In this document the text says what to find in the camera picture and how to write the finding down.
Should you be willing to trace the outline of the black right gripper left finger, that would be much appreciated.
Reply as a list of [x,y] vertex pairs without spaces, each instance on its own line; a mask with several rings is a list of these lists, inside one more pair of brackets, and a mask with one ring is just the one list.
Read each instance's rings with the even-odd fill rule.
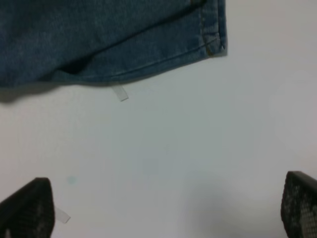
[[0,203],[2,238],[49,238],[54,202],[48,178],[35,178]]

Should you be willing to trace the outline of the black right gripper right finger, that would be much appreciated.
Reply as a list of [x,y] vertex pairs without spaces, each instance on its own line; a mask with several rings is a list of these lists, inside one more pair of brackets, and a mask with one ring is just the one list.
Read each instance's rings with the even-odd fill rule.
[[317,236],[317,180],[300,171],[286,175],[280,210],[289,238]]

